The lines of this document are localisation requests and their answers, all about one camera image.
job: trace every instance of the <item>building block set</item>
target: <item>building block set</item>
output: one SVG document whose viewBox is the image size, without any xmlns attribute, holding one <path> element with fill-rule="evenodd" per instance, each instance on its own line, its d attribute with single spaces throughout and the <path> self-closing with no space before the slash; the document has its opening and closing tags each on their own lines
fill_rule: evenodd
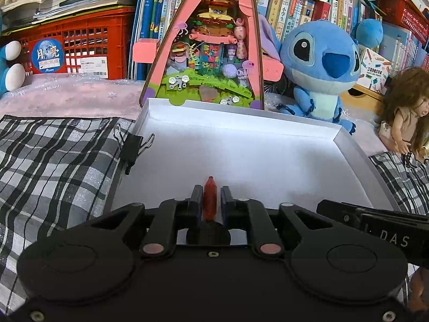
<svg viewBox="0 0 429 322">
<path fill-rule="evenodd" d="M 160 45 L 134 44 L 134 61 L 152 63 L 140 102 L 156 97 L 261 109 L 263 68 L 280 74 L 283 68 L 266 58 L 263 67 L 256 0 L 184 0 Z"/>
</svg>

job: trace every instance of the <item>plush toy nose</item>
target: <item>plush toy nose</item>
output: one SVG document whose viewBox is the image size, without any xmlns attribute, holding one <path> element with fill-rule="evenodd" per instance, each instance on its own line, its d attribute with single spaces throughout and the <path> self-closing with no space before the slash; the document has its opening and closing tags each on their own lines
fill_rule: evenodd
<svg viewBox="0 0 429 322">
<path fill-rule="evenodd" d="M 343 54 L 326 53 L 322 57 L 322 64 L 332 78 L 339 78 L 350 68 L 350 57 Z"/>
</svg>

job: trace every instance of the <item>round sticker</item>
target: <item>round sticker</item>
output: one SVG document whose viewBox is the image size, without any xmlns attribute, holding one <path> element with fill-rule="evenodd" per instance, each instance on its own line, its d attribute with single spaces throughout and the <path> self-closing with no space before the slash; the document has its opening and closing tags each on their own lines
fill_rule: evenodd
<svg viewBox="0 0 429 322">
<path fill-rule="evenodd" d="M 57 72 L 64 64 L 62 44 L 54 38 L 40 40 L 33 48 L 31 62 L 40 72 Z"/>
</svg>

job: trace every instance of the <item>red crayon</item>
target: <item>red crayon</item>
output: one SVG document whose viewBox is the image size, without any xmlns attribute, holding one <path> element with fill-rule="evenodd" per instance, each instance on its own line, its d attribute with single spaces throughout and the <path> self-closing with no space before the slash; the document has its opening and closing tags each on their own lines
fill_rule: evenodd
<svg viewBox="0 0 429 322">
<path fill-rule="evenodd" d="M 202 219 L 213 221 L 216 216 L 217 208 L 217 186 L 212 176 L 209 177 L 204 185 L 204 196 L 202 199 Z"/>
</svg>

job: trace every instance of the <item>pink blanket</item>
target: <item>pink blanket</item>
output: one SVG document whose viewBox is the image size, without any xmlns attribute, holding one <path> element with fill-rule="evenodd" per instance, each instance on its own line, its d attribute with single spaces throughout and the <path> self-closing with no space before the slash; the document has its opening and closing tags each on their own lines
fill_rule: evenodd
<svg viewBox="0 0 429 322">
<path fill-rule="evenodd" d="M 140 113 L 141 81 L 107 81 L 80 75 L 33 75 L 0 99 L 0 117 L 121 117 Z"/>
</svg>

